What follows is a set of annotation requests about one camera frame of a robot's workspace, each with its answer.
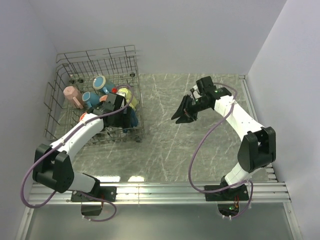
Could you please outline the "pale yellow mug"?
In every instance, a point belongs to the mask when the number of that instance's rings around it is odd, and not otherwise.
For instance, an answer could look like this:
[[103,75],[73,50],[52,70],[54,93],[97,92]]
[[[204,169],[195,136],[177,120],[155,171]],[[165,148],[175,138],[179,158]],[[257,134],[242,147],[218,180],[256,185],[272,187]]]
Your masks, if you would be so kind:
[[132,93],[132,91],[129,90],[128,88],[126,88],[126,89],[127,89],[127,94],[126,94],[126,97],[125,97],[126,102],[128,103],[129,101],[131,101],[130,104],[129,104],[129,106],[130,106],[134,111],[136,111],[136,110],[137,110],[138,101],[137,101],[136,97],[134,96],[134,94]]

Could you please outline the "blue patterned mug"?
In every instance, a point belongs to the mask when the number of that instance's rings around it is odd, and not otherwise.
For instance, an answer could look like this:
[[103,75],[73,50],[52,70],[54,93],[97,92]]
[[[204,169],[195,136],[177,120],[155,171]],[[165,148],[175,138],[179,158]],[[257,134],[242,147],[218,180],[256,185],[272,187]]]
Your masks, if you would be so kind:
[[95,92],[86,91],[82,94],[82,101],[89,107],[92,108],[100,103],[100,96]]

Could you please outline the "light blue yellow-inside mug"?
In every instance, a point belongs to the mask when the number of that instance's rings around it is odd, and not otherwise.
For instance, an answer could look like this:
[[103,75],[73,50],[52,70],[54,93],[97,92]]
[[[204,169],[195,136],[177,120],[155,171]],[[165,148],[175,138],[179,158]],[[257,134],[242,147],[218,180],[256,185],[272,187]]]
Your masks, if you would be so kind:
[[102,94],[109,94],[113,92],[113,89],[116,88],[116,85],[107,79],[104,75],[98,75],[92,82],[92,87]]

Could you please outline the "dark blue white-inside mug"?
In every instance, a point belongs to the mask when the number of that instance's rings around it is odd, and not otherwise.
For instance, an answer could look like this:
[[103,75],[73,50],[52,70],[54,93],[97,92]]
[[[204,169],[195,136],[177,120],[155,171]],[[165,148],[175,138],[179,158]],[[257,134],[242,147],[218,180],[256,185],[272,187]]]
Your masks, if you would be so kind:
[[135,128],[138,126],[139,121],[136,115],[136,112],[131,108],[127,107],[123,111],[123,124],[122,124],[122,132],[127,133],[131,129]]

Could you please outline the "orange enamel mug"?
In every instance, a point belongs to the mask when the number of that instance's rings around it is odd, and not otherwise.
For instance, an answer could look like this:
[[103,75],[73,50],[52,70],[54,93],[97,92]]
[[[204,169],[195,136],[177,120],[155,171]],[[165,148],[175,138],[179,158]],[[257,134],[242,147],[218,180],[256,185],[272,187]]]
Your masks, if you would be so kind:
[[90,113],[83,113],[80,118],[79,118],[79,122],[80,123],[85,123],[87,120],[91,119],[92,118],[92,115]]

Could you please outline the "light pink mug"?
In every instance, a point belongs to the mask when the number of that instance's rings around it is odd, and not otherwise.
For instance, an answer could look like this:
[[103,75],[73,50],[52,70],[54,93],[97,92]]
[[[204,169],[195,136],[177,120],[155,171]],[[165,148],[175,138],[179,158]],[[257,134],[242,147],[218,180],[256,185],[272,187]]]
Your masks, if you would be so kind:
[[67,86],[63,90],[64,97],[75,109],[84,109],[85,103],[82,99],[81,92],[74,86]]

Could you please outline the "salmon pink mug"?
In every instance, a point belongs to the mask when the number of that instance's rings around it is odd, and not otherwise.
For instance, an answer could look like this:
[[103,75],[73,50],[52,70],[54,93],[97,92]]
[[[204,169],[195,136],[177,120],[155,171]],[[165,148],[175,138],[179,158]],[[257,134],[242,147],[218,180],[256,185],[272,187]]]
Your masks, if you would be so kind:
[[100,101],[101,103],[103,103],[103,102],[105,102],[105,101],[107,100],[107,98],[108,98],[108,95],[107,95],[107,94],[106,94],[106,95],[103,95],[103,96],[100,97],[99,101]]

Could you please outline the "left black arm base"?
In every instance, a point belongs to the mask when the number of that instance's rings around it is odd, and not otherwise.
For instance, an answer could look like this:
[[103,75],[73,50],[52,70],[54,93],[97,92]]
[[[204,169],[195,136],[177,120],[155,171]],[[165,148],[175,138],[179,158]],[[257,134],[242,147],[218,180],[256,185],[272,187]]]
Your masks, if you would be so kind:
[[115,202],[117,188],[115,186],[96,186],[91,192],[81,193],[76,191],[72,193],[71,202],[100,202],[101,199],[109,202]]

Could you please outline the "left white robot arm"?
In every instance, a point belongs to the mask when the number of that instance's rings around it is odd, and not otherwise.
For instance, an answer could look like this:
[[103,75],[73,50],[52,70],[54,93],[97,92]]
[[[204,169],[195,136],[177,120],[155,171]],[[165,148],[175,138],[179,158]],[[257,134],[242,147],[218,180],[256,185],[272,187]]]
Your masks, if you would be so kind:
[[72,161],[104,128],[130,127],[131,112],[124,94],[110,93],[105,101],[83,113],[79,122],[64,136],[36,149],[33,180],[58,193],[80,191],[89,201],[97,200],[101,195],[99,181],[88,174],[75,172]]

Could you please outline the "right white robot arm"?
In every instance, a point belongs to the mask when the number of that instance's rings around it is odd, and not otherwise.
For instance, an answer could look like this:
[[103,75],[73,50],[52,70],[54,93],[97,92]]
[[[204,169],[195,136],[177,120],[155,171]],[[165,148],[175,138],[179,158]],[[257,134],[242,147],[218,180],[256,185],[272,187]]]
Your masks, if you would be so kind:
[[250,181],[251,176],[276,160],[276,132],[254,120],[236,101],[237,91],[223,83],[214,83],[210,76],[196,81],[190,93],[171,117],[176,124],[187,124],[198,119],[198,113],[212,109],[222,119],[206,134],[207,138],[223,122],[228,122],[237,133],[241,144],[237,164],[226,174],[216,190],[203,190],[204,194],[219,193],[226,200],[233,199],[238,187]]

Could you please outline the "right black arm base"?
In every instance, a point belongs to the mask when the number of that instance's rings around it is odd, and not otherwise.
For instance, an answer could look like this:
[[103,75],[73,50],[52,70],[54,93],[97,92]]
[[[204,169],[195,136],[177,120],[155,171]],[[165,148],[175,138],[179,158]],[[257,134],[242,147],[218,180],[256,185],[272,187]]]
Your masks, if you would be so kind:
[[245,184],[236,188],[228,188],[215,193],[206,193],[205,200],[207,202],[227,202],[227,201],[248,201],[249,194]]

